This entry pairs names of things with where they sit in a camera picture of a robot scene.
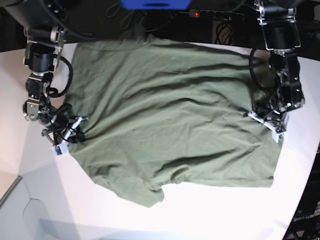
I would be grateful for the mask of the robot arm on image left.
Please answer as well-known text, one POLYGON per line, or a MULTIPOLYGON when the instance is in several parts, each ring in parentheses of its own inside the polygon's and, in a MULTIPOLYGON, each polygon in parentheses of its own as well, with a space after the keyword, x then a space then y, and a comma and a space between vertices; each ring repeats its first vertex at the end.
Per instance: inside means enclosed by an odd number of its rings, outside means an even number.
POLYGON ((71 63, 61 55, 67 34, 82 40, 92 40, 89 34, 78 33, 67 27, 67 11, 76 6, 76 0, 2 0, 4 8, 23 26, 27 44, 23 64, 30 70, 25 83, 28 97, 23 104, 24 117, 44 126, 42 136, 56 148, 59 145, 85 141, 80 124, 86 117, 77 116, 71 104, 59 108, 51 99, 64 96, 69 90, 74 71, 71 63), (54 72, 63 62, 68 68, 67 83, 62 91, 51 84, 54 72))

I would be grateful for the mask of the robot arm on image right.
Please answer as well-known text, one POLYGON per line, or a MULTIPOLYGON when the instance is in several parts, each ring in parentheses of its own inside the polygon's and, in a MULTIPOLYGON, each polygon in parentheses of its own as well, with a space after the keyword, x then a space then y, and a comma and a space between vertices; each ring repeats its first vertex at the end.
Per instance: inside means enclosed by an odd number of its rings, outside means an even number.
POLYGON ((274 74, 274 81, 271 86, 263 86, 257 80, 253 68, 256 49, 253 48, 249 55, 249 72, 265 97, 254 101, 252 110, 246 115, 271 130, 276 143, 287 131, 287 113, 301 108, 306 102, 296 53, 301 46, 296 25, 296 5, 297 2, 281 0, 254 1, 265 49, 270 53, 269 68, 274 74))

